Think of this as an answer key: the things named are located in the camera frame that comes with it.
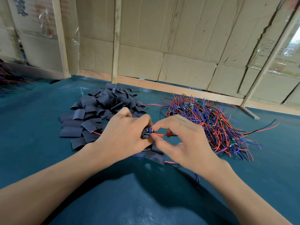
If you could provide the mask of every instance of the black wire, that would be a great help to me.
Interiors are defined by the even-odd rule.
[[[264,129],[264,128],[269,127],[270,125],[272,125],[272,124],[274,123],[274,121],[272,121],[269,125],[267,125],[267,126],[265,126],[265,127],[263,127],[263,128],[260,128],[260,129],[258,129],[258,130],[262,130],[262,129]],[[248,134],[254,133],[254,132],[258,131],[258,130],[254,130],[254,131],[252,131],[252,132],[250,132],[250,133],[247,133],[247,134],[244,134],[244,135],[248,135]]]

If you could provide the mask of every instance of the table surface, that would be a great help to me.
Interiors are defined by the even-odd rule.
[[[0,188],[74,154],[70,139],[58,137],[59,114],[105,83],[74,76],[54,84],[38,82],[30,92],[0,98]],[[137,94],[146,103],[172,98],[148,89]],[[300,117],[251,109],[261,118],[254,120],[237,108],[224,107],[247,132],[274,119],[280,122],[274,129],[252,134],[263,145],[262,150],[250,147],[254,161],[222,158],[291,223],[300,224]],[[153,123],[160,119],[159,111],[155,106],[147,109]],[[168,141],[180,142],[178,137]],[[199,185],[191,171],[181,170],[188,176],[168,164],[129,157],[87,180],[44,224],[238,224],[207,181],[201,179]]]

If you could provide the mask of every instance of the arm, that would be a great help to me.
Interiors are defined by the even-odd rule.
[[[200,125],[175,115],[158,121],[152,128],[154,131],[167,129],[167,134],[175,133],[182,140],[182,143],[172,145],[161,136],[152,135],[156,146],[171,159],[210,182],[242,225],[291,224],[211,150]]]
[[[0,190],[0,224],[41,224],[90,176],[142,151],[154,141],[141,139],[149,115],[132,118],[120,110],[94,143],[71,157]]]

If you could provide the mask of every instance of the wooden stick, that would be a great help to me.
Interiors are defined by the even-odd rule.
[[[52,0],[52,4],[53,4],[56,30],[57,30],[60,57],[62,59],[62,71],[64,73],[64,78],[69,78],[70,74],[69,74],[69,66],[68,66],[66,43],[65,43],[65,33],[64,33],[64,27],[62,25],[62,12],[60,8],[60,1]]]
[[[117,83],[119,45],[121,31],[121,9],[122,0],[115,0],[115,31],[113,36],[113,57],[112,57],[112,83]]]
[[[279,53],[280,49],[282,48],[283,44],[286,42],[287,38],[289,37],[289,35],[290,35],[292,29],[294,28],[295,24],[298,22],[298,19],[300,17],[300,8],[298,7],[298,9],[295,10],[295,11],[296,12],[295,12],[294,16],[292,17],[292,19],[290,20],[288,26],[286,27],[283,34],[279,38],[276,46],[274,47],[274,49],[270,53],[270,56],[268,57],[268,59],[267,59],[266,63],[264,64],[262,70],[258,74],[258,76],[257,76],[256,80],[254,81],[253,85],[251,86],[248,94],[244,98],[241,106],[245,107],[247,102],[249,101],[249,99],[253,96],[254,92],[257,89],[257,87],[261,83],[261,81],[263,79],[263,76],[269,70],[270,66],[272,65],[273,61],[275,60],[275,58],[276,58],[277,54]]]
[[[95,71],[80,69],[79,74],[81,76],[91,77],[91,78],[105,80],[105,81],[111,80],[111,74],[104,73],[104,72],[95,72]],[[118,75],[118,83],[141,87],[141,88],[148,88],[152,90],[164,91],[164,92],[174,93],[178,95],[181,94],[185,94],[187,96],[192,95],[194,97],[201,98],[201,99],[205,98],[211,101],[218,101],[221,103],[227,103],[227,104],[232,104],[237,106],[240,106],[241,103],[243,102],[243,99],[241,98],[236,98],[227,95],[220,95],[220,94],[215,94],[206,91],[199,91],[199,90],[185,88],[185,87],[162,84],[153,81],[141,80],[141,79],[122,76],[122,75]],[[269,104],[250,100],[247,103],[247,107],[300,116],[300,110],[293,109],[286,105],[276,106],[276,105],[269,105]]]

